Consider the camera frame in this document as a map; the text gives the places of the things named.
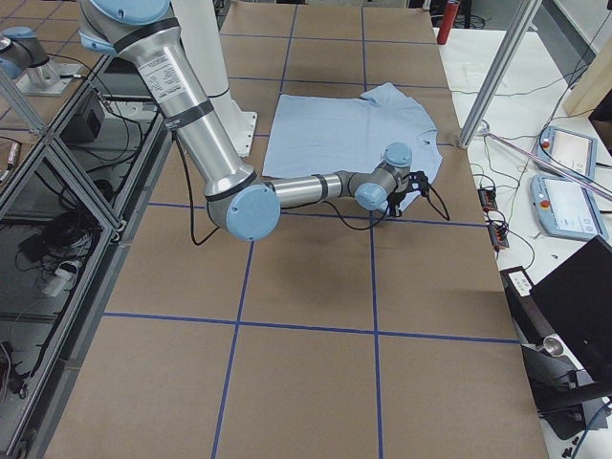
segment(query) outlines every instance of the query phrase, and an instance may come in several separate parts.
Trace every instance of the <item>black monitor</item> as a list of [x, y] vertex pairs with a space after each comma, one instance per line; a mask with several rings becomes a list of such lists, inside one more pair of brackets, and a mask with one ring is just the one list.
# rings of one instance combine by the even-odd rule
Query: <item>black monitor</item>
[[612, 247], [596, 236], [531, 295], [595, 381], [612, 381]]

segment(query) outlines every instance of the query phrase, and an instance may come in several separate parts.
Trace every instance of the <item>blue joint cap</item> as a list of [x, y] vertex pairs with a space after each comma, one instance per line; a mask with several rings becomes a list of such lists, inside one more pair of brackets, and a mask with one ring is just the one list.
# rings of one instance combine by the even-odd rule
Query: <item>blue joint cap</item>
[[170, 0], [91, 0], [98, 11], [129, 26], [151, 24], [168, 11]]
[[251, 185], [231, 200], [228, 231], [243, 241], [256, 241], [270, 234], [280, 217], [280, 201], [265, 185]]
[[11, 27], [10, 29], [2, 31], [2, 35], [11, 40], [16, 40], [18, 38], [36, 38], [36, 34], [29, 27]]
[[4, 73], [7, 74], [7, 77], [10, 79], [18, 78], [23, 72], [22, 69], [17, 67], [12, 62], [2, 58], [0, 58], [0, 69], [4, 70]]
[[355, 199], [363, 208], [376, 210], [386, 201], [386, 191], [377, 184], [361, 184], [355, 192]]
[[412, 148], [402, 142], [391, 143], [382, 156], [384, 160], [396, 167], [410, 167], [412, 165]]
[[94, 53], [102, 53], [104, 55], [117, 55], [115, 48], [108, 41], [101, 40], [96, 36], [88, 35], [83, 31], [78, 31], [80, 35], [80, 43]]

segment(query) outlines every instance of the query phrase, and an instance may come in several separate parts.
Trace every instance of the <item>white cloth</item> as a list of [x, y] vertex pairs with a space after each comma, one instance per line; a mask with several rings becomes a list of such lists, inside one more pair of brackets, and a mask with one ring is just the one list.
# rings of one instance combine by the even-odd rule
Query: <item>white cloth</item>
[[[412, 171], [433, 183], [442, 156], [437, 129], [425, 109], [391, 83], [361, 98], [305, 98], [282, 95], [276, 108], [263, 173], [274, 178], [371, 172], [393, 142], [412, 148]], [[405, 209], [417, 196], [410, 193]]]

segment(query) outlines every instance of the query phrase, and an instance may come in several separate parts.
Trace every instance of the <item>red cylinder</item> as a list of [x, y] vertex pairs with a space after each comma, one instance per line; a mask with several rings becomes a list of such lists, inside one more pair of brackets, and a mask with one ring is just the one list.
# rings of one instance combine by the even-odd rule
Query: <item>red cylinder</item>
[[444, 17], [442, 18], [442, 25], [438, 32], [438, 44], [445, 45], [448, 40], [448, 34], [452, 25], [455, 23], [457, 12], [459, 11], [459, 2], [457, 0], [448, 0], [447, 5], [444, 8]]

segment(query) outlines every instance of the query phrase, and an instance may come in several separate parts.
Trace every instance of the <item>white table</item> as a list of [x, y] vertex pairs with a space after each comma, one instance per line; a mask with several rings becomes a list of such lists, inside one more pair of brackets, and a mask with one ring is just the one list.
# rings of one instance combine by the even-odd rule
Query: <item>white table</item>
[[[448, 43], [440, 46], [440, 54], [448, 78], [448, 86], [453, 91], [453, 102], [459, 123], [462, 124], [476, 98], [485, 75], [489, 70], [494, 55], [504, 36], [500, 31], [470, 31], [453, 29]], [[555, 62], [548, 54], [537, 33], [529, 32], [516, 53], [513, 62], [497, 90], [497, 94], [526, 93], [535, 88], [546, 86], [555, 80], [555, 84], [527, 96], [495, 97], [486, 114], [485, 120], [491, 126], [491, 132], [500, 137], [536, 135], [550, 117], [555, 104], [566, 88], [564, 79]], [[562, 106], [557, 110], [557, 117], [565, 116]], [[554, 120], [551, 125], [597, 138], [597, 134], [586, 118]], [[515, 145], [531, 151], [535, 139], [518, 139]], [[598, 141], [598, 162], [612, 164], [607, 150]], [[518, 178], [527, 158], [520, 153], [503, 146], [492, 139], [487, 139], [492, 167], [500, 172]], [[516, 182], [508, 177], [493, 172], [487, 158], [482, 138], [475, 138], [468, 154], [470, 162], [479, 164], [472, 167], [475, 174], [484, 173], [492, 177], [497, 186], [515, 186]], [[507, 218], [511, 217], [510, 229], [527, 239], [535, 250], [535, 262], [528, 270], [530, 278], [537, 283], [546, 274], [554, 270], [570, 255], [576, 252], [584, 242], [547, 236], [537, 221], [532, 204], [530, 182], [534, 175], [541, 171], [529, 163], [525, 171], [512, 208], [514, 190], [501, 187], [497, 190], [497, 204]], [[604, 186], [612, 186], [612, 170], [597, 168], [596, 181]], [[487, 179], [483, 185], [490, 185]], [[600, 209], [612, 209], [612, 203], [596, 197]], [[603, 215], [603, 221], [612, 234], [612, 218]], [[513, 266], [527, 266], [531, 260], [531, 251], [527, 245], [513, 235], [509, 236], [510, 248], [500, 252], [497, 264], [500, 270]], [[570, 441], [560, 441], [546, 422], [542, 422], [546, 443], [551, 458], [560, 457], [561, 453], [572, 445]], [[592, 431], [579, 452], [579, 459], [600, 459], [612, 455], [612, 429]]]

